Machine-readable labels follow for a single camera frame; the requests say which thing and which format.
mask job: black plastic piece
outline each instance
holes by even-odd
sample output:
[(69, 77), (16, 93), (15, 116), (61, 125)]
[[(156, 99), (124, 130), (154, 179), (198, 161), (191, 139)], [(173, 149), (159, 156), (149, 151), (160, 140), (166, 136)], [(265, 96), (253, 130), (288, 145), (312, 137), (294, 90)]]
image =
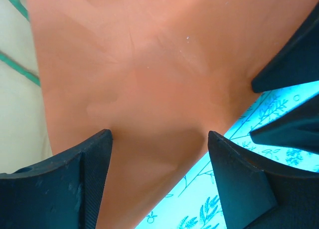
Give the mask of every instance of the black plastic piece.
[(253, 79), (255, 93), (319, 80), (319, 3), (284, 48)]
[(103, 130), (13, 174), (0, 174), (1, 229), (94, 229), (112, 150)]
[(319, 154), (319, 94), (274, 122), (251, 131), (250, 136), (256, 144)]
[(292, 168), (209, 132), (227, 229), (319, 228), (319, 174)]

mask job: orange fabric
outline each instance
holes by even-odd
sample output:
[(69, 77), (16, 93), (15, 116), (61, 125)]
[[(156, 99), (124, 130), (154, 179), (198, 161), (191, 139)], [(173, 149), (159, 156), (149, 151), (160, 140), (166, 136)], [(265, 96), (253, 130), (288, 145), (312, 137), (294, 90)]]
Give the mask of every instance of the orange fabric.
[(28, 0), (53, 153), (111, 129), (99, 229), (134, 228), (256, 100), (318, 0)]

